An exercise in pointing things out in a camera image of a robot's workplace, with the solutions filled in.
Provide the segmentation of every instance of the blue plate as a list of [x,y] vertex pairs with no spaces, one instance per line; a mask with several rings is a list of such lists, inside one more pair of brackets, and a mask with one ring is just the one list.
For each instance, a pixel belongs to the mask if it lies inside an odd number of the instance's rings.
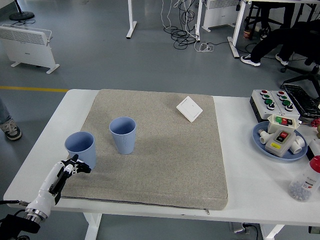
[[[295,160],[298,160],[300,158],[302,158],[304,155],[306,155],[307,153],[307,150],[308,150],[308,145],[305,144],[305,146],[302,148],[301,152],[297,153],[297,154],[293,154],[291,151],[287,151],[283,157],[278,157],[278,156],[275,156],[275,155],[272,155],[271,153],[267,152],[265,150],[265,144],[262,144],[260,142],[260,134],[258,133],[258,131],[260,129],[263,129],[267,132],[267,129],[268,129],[268,125],[269,125],[269,121],[262,121],[260,123],[258,123],[254,128],[253,128],[253,131],[252,131],[252,136],[253,136],[253,141],[254,143],[258,146],[258,149],[260,149],[264,154],[266,154],[267,156],[271,157],[271,158],[274,158],[274,159],[279,159],[279,160],[282,160],[282,161],[295,161]],[[297,136],[300,136],[303,138],[304,142],[306,143],[306,140],[305,138],[297,131],[297,130],[294,130],[295,134]]]

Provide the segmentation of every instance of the plastic bottle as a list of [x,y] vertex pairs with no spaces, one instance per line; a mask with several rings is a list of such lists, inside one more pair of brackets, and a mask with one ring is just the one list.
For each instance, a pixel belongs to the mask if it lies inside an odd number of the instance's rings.
[[320,156],[315,156],[289,185],[288,192],[299,202],[307,202],[320,185]]

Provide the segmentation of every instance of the white pipe fitting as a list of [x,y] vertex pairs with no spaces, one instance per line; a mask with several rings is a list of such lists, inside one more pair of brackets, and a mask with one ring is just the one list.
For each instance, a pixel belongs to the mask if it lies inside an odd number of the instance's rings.
[[266,144],[269,141],[269,139],[271,139],[272,136],[274,135],[274,133],[269,134],[263,129],[260,129],[258,131],[258,133],[260,134],[260,143],[261,144]]
[[306,145],[305,140],[301,136],[296,136],[294,142],[292,143],[289,150],[293,154],[298,154],[301,152],[302,148]]

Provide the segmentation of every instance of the concrete floor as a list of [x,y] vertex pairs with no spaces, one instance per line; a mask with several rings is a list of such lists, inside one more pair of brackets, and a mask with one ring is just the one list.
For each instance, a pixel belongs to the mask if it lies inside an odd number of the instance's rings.
[[[17,142],[7,140],[0,133],[2,196],[65,95],[26,88],[123,89],[250,97],[254,89],[277,90],[284,80],[298,75],[290,71],[281,73],[281,66],[274,59],[263,58],[260,67],[243,64],[234,59],[228,43],[216,45],[213,52],[206,53],[196,52],[193,45],[184,50],[175,49],[171,36],[163,31],[161,1],[133,1],[133,16],[138,25],[131,39],[126,39],[129,30],[126,0],[20,0],[19,4],[23,11],[35,14],[35,23],[25,26],[52,31],[50,46],[60,67],[50,75],[44,67],[20,64],[12,68],[0,44],[0,96],[23,132]],[[164,13],[169,6],[166,2]],[[2,9],[0,24],[13,24],[9,15],[14,12],[14,3]],[[172,25],[179,27],[176,8],[171,10],[170,19]],[[233,31],[231,26],[216,27],[211,32],[201,28],[201,42],[226,42]],[[251,44],[247,46],[250,51],[252,43],[258,41],[257,35],[252,41],[239,36],[240,55],[247,55],[246,46]],[[267,57],[274,58],[278,50]],[[301,60],[290,64],[307,68]],[[309,82],[299,85],[316,97]],[[2,205],[0,219],[16,211]],[[85,239],[87,226],[82,213],[53,211],[39,233],[28,235],[32,240],[79,240]],[[236,235],[230,232],[228,222],[106,214],[97,236],[97,240],[102,239],[254,240],[256,230],[252,228],[250,234]],[[275,239],[315,240],[319,236],[308,234],[307,226],[285,226]]]

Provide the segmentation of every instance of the black pants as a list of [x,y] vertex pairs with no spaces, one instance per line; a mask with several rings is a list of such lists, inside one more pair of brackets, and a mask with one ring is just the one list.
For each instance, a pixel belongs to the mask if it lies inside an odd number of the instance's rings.
[[283,44],[283,46],[280,50],[279,57],[283,61],[288,61],[295,49],[307,45],[308,42],[306,41],[310,40],[308,36],[309,32],[304,28],[304,24],[306,24],[306,22],[298,22],[293,28],[280,28],[272,31],[253,48],[251,61],[260,63],[262,57],[280,44]]
[[285,8],[283,16],[282,28],[290,28],[292,17],[295,11],[294,3],[282,3],[282,2],[259,2],[261,7],[261,27],[266,29],[269,26],[268,19],[270,14],[270,9]]

